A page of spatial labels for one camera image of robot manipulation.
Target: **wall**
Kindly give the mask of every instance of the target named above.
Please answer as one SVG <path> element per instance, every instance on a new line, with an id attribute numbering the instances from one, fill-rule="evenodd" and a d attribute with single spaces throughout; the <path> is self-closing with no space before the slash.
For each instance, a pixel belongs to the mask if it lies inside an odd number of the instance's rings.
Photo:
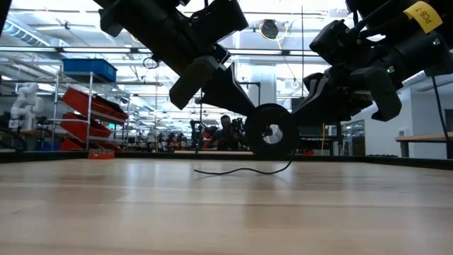
<path id="1" fill-rule="evenodd" d="M 365 121 L 365 150 L 367 155 L 397 155 L 401 156 L 400 144 L 395 141 L 395 137 L 399 136 L 400 131 L 404 131 L 405 135 L 412 135 L 412 108 L 411 108 L 411 92 L 408 89 L 400 91 L 400 100 L 403 104 L 400 115 L 389 122 L 381 122 L 371 119 L 371 115 L 377 111 L 376 105 L 364 109 L 361 113 L 354 116 L 351 120 Z"/>
<path id="2" fill-rule="evenodd" d="M 442 134 L 437 102 L 432 91 L 412 92 L 413 134 Z M 442 109 L 453 109 L 453 95 L 440 95 Z M 446 159 L 445 144 L 414 144 L 414 157 L 425 159 Z"/>

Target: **person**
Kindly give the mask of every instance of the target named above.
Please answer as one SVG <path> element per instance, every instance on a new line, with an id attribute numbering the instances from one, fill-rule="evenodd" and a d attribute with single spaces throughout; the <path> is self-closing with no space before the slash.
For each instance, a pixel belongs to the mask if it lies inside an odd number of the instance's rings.
<path id="1" fill-rule="evenodd" d="M 213 135 L 211 145 L 217 146 L 218 150 L 239 150 L 239 143 L 247 145 L 246 138 L 233 128 L 228 115 L 223 115 L 220 123 L 222 130 Z"/>

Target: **wooden tabletop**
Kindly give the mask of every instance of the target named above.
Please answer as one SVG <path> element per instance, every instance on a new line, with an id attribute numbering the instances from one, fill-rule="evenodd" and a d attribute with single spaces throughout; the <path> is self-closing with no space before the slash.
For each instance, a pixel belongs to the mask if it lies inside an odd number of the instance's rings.
<path id="1" fill-rule="evenodd" d="M 453 140 L 453 132 L 448 133 L 448 138 Z M 445 141 L 444 134 L 429 134 L 429 135 L 415 135 L 415 136 L 407 136 L 407 137 L 396 137 L 395 140 L 397 142 L 429 142 L 429 141 Z"/>
<path id="2" fill-rule="evenodd" d="M 450 255 L 453 171 L 156 159 L 0 164 L 1 255 Z"/>

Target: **round ceiling fixture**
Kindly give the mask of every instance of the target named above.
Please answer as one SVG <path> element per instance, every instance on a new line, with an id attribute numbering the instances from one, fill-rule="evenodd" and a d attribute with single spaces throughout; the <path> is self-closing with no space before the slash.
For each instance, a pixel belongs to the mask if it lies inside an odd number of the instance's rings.
<path id="1" fill-rule="evenodd" d="M 264 20 L 264 23 L 261 26 L 261 33 L 267 39 L 277 39 L 278 36 L 278 27 L 275 25 L 274 20 Z"/>

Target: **wheel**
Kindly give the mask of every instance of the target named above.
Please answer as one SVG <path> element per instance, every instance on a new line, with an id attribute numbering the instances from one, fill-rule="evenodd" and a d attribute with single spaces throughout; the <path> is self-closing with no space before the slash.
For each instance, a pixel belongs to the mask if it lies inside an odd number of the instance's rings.
<path id="1" fill-rule="evenodd" d="M 246 122 L 244 123 L 244 127 L 246 128 L 246 127 L 247 127 L 248 121 L 251 120 L 251 118 L 252 118 L 258 111 L 261 111 L 261 110 L 263 110 L 264 108 L 280 108 L 280 109 L 286 110 L 285 107 L 283 107 L 283 106 L 281 106 L 281 105 L 279 105 L 279 104 L 276 104 L 276 103 L 264 103 L 264 104 L 262 104 L 262 105 L 259 105 L 258 107 L 255 108 L 255 112 L 253 113 L 253 115 L 247 117 Z"/>
<path id="2" fill-rule="evenodd" d="M 299 144 L 299 130 L 294 118 L 281 106 L 262 107 L 247 121 L 246 137 L 253 153 L 259 157 L 283 157 Z M 278 140 L 265 140 L 270 128 L 280 134 Z"/>

